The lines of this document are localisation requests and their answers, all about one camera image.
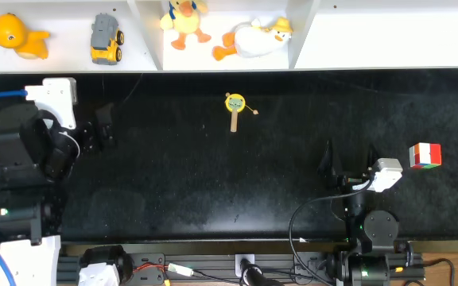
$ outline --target yellow hat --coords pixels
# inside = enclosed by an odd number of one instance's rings
[[[271,29],[277,30],[278,32],[283,32],[283,33],[292,33],[293,29],[291,29],[291,26],[289,25],[289,20],[287,20],[284,17],[280,17],[277,20],[277,23],[271,27]]]

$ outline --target duck beak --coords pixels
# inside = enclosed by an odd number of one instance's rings
[[[192,3],[190,1],[185,1],[180,4],[180,12],[185,16],[185,17],[190,17],[192,16],[192,13],[194,13],[194,9],[192,8]]]

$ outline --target yellow and gray toy truck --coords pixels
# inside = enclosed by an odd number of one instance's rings
[[[91,25],[91,58],[95,64],[117,64],[122,53],[119,48],[125,42],[125,35],[119,30],[116,18],[108,14],[96,15]]]

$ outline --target wooden handle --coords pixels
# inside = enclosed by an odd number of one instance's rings
[[[236,132],[238,129],[238,110],[234,108],[231,113],[231,132]]]

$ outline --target toy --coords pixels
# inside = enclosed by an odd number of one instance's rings
[[[259,114],[257,110],[251,109],[246,105],[245,99],[238,94],[226,93],[226,108],[231,112],[231,132],[236,132],[238,129],[238,113],[242,112],[243,109],[248,108],[252,110],[254,115]]]
[[[48,37],[49,32],[28,30],[24,22],[11,13],[0,16],[0,46],[12,48],[24,59],[47,59],[49,51],[44,39]]]
[[[435,168],[441,166],[441,145],[418,143],[409,148],[411,168]]]
[[[220,61],[236,53],[246,58],[264,56],[286,45],[292,32],[289,20],[284,17],[278,18],[277,23],[269,29],[261,27],[256,19],[250,25],[238,25],[234,32],[223,35],[226,48],[214,47],[213,57]]]
[[[119,30],[116,18],[108,14],[95,17],[91,25],[91,58],[95,64],[117,64],[122,59],[120,45],[125,43],[125,35]]]
[[[174,28],[180,37],[171,43],[178,50],[185,49],[187,35],[195,33],[200,43],[206,43],[212,36],[203,33],[200,26],[199,12],[207,13],[208,7],[202,1],[172,0],[169,2],[169,13],[160,20],[160,27],[163,30]]]

